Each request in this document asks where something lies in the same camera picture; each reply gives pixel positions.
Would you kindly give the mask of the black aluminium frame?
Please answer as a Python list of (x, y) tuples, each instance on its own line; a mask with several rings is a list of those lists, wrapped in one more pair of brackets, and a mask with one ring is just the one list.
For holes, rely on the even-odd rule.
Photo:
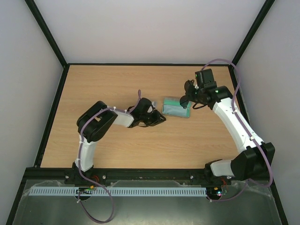
[[(165, 95), (178, 95), (180, 84), (193, 64), (174, 63), (67, 63), (62, 56), (35, 1), (25, 2), (47, 42), (62, 64), (63, 72), (32, 167), (25, 169), (19, 191), (29, 180), (70, 181), (75, 158), (75, 118), (96, 99), (100, 86), (96, 78), (112, 81), (124, 75), (124, 82), (101, 91), (113, 103), (126, 104), (129, 84), (135, 81), (146, 97), (162, 102)], [(233, 159), (238, 155), (229, 132), (209, 111), (192, 115), (196, 128), (182, 119), (171, 119), (161, 129), (138, 130), (121, 135), (114, 128), (96, 153), (95, 177), (102, 184), (121, 178), (166, 180), (204, 184), (205, 163), (214, 159)]]

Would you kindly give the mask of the grey felt glasses case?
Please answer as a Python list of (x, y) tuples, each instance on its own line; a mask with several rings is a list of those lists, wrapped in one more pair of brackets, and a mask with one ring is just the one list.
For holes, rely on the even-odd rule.
[(165, 97), (163, 100), (162, 114), (168, 116), (189, 118), (191, 102), (188, 102), (187, 107), (183, 108), (180, 105), (180, 99), (174, 97)]

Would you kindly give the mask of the right green circuit board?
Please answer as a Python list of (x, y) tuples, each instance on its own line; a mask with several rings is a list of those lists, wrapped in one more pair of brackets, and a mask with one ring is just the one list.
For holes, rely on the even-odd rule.
[(216, 196), (226, 195), (228, 193), (228, 186), (222, 185), (220, 187), (214, 187), (212, 189), (212, 194)]

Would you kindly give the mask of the green circuit board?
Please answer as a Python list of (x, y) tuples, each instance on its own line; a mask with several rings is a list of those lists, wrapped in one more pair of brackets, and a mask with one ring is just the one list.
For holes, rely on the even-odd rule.
[(96, 186), (89, 186), (89, 187), (79, 187), (78, 190), (80, 191), (95, 191), (97, 189)]
[(212, 194), (216, 196), (226, 195), (228, 193), (228, 186), (222, 185), (220, 187), (214, 187), (212, 189)]

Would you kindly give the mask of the black round sunglasses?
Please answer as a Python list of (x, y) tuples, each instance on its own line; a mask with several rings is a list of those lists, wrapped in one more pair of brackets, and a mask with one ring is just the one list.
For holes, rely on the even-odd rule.
[(194, 80), (187, 80), (184, 84), (185, 95), (180, 98), (180, 105), (186, 109), (189, 102), (195, 103), (195, 86)]

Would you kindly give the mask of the blue cleaning cloth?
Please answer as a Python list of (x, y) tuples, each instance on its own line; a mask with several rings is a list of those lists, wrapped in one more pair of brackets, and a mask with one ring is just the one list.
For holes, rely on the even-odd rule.
[(187, 109), (176, 105), (163, 105), (162, 114), (184, 118), (189, 117), (189, 112)]

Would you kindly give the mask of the left green circuit board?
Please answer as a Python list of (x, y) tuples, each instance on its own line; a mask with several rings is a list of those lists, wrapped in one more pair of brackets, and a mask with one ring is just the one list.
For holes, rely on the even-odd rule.
[(89, 187), (79, 187), (78, 190), (80, 191), (95, 191), (97, 189), (96, 186), (89, 186)]

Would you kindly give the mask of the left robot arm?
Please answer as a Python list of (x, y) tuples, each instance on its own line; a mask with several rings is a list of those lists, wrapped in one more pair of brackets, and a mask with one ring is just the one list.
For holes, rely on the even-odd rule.
[(165, 121), (166, 118), (156, 109), (154, 102), (147, 98), (139, 97), (137, 103), (126, 110), (107, 106), (102, 101), (96, 102), (76, 122), (79, 150), (67, 182), (81, 185), (92, 180), (96, 146), (112, 125), (134, 128), (142, 123), (147, 128)]

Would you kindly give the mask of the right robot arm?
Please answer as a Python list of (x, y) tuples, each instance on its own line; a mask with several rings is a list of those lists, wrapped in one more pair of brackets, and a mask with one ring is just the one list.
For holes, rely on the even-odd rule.
[(226, 86), (217, 86), (211, 69), (195, 73), (196, 86), (192, 86), (191, 100), (208, 106), (223, 122), (229, 131), (238, 151), (232, 160), (216, 160), (207, 164), (204, 172), (208, 183), (216, 183), (221, 176), (234, 177), (237, 180), (253, 179), (270, 171), (275, 147), (266, 143), (250, 127), (238, 109), (232, 93)]

